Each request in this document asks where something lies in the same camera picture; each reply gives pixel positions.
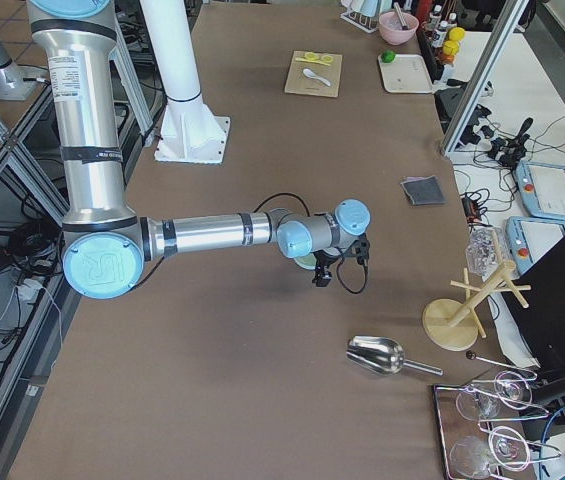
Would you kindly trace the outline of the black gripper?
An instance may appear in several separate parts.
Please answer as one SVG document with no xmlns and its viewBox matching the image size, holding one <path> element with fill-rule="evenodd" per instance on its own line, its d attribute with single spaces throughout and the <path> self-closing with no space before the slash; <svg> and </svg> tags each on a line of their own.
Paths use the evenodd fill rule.
<svg viewBox="0 0 565 480">
<path fill-rule="evenodd" d="M 341 265 L 345 261 L 347 254 L 347 250 L 340 248 L 337 248 L 337 254 L 328 253 L 326 250 L 313 252 L 312 255 L 316 260 L 316 264 L 312 283 L 318 288 L 327 287 L 332 280 L 332 273 L 329 270 L 330 266 L 334 263 Z"/>
</svg>

